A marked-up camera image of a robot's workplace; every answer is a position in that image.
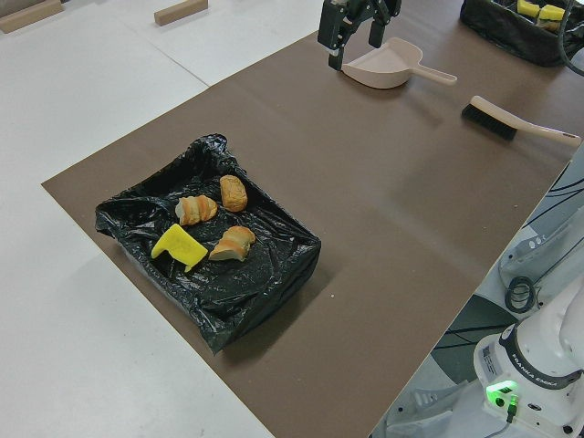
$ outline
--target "bread piece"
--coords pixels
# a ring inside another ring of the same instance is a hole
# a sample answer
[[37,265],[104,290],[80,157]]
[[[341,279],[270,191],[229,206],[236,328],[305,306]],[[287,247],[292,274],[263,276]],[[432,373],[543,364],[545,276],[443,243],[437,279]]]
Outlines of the bread piece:
[[233,175],[222,176],[219,180],[221,184],[221,201],[223,207],[228,212],[241,212],[247,206],[247,193],[244,184],[239,178]]
[[243,262],[249,252],[249,247],[256,241],[256,236],[249,228],[232,226],[223,233],[209,260],[220,261],[234,258]]
[[204,194],[189,196],[179,199],[174,212],[180,225],[195,225],[212,219],[217,214],[217,203]]

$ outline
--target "wooden block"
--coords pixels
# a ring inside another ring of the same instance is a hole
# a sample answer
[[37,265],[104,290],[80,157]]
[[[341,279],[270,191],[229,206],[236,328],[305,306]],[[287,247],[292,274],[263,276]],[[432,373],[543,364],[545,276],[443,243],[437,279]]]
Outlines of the wooden block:
[[154,21],[159,26],[168,25],[173,21],[191,16],[209,7],[208,0],[186,0],[178,5],[167,7],[154,13]]
[[28,26],[48,16],[53,16],[63,10],[60,0],[46,0],[38,5],[30,6],[22,11],[14,12],[0,18],[0,29],[7,34],[21,27]]

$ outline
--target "yellow object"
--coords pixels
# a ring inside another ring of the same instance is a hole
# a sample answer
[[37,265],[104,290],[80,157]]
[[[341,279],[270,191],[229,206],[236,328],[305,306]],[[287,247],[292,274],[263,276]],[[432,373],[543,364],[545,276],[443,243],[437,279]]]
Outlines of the yellow object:
[[541,11],[539,11],[539,19],[548,21],[562,21],[564,12],[564,9],[561,7],[545,5],[541,8]]
[[533,16],[535,18],[539,14],[539,5],[529,3],[527,0],[518,0],[517,12],[522,16]]
[[175,260],[185,264],[184,272],[189,272],[207,255],[207,249],[194,240],[180,225],[174,224],[164,232],[152,249],[151,257],[156,258],[164,251]]

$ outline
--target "beige dustpan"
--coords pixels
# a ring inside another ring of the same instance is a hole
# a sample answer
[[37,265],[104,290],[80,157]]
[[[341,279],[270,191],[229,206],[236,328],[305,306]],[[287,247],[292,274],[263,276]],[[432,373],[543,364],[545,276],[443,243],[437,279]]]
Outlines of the beige dustpan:
[[391,89],[406,82],[412,75],[422,76],[444,85],[454,85],[456,76],[420,65],[422,51],[400,38],[390,38],[380,48],[343,64],[342,71],[350,78],[374,89]]

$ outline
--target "brush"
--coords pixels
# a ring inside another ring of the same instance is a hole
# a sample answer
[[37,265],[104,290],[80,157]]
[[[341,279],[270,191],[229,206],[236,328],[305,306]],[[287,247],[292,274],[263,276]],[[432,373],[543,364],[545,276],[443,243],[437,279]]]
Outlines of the brush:
[[582,143],[582,139],[578,135],[535,125],[497,107],[480,96],[474,96],[471,99],[471,103],[463,109],[463,117],[478,123],[508,141],[513,140],[518,130],[522,130],[575,148]]

